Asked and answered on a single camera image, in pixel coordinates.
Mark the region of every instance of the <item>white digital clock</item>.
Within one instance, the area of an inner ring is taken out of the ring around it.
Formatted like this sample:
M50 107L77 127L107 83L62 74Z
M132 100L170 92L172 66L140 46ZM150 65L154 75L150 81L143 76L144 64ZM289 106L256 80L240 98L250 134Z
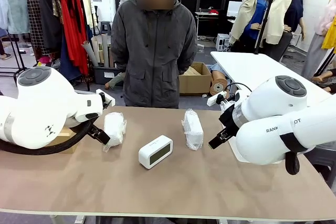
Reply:
M139 162L147 169L168 157L173 151L173 141L162 135L139 150Z

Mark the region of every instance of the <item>plastic bag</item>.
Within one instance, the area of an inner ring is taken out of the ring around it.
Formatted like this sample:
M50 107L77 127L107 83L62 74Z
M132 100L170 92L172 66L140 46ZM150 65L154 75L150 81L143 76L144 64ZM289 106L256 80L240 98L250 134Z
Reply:
M104 119L104 131L110 137L110 141L103 145L103 151L107 152L110 147L122 144L123 135L126 132L126 123L122 113L113 112L107 114Z
M187 146L191 150L198 150L203 145L203 129L198 115L192 109L188 109L184 114L182 125L187 140Z

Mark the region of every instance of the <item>navy top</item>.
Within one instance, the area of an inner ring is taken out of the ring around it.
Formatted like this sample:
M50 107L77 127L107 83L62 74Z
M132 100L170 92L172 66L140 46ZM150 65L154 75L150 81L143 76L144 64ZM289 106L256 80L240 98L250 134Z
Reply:
M267 8L267 0L257 0L256 11L254 12L251 21L244 29L244 35L247 35L252 39L257 40L259 30L252 30L251 25L254 23L261 24L263 22L262 19L264 18L266 8Z
M303 0L292 0L288 10L286 11L284 22L285 25L296 31L300 18L303 17Z

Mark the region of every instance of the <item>brown tabletop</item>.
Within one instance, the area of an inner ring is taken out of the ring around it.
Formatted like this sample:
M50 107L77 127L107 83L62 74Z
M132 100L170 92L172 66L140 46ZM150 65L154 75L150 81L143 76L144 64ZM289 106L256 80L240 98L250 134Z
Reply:
M121 146L108 153L85 137L74 154L24 156L0 152L1 211L64 215L322 220L336 218L336 197L304 156L301 171L284 164L236 160L229 144L211 150L219 112L198 111L204 146L186 147L184 110L114 107L127 119ZM103 116L96 125L103 127ZM139 149L160 135L173 153L151 170Z

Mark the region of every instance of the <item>pink garment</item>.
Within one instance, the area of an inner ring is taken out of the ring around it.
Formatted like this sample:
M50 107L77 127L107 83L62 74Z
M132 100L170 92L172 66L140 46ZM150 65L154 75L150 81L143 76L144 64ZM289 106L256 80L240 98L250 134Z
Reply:
M329 4L326 6L324 15L321 17L320 22L315 28L315 32L318 35L325 36L329 28L332 25L336 16L336 0L329 1Z
M49 56L43 56L38 61L41 62L42 64L47 64L50 63L50 58Z

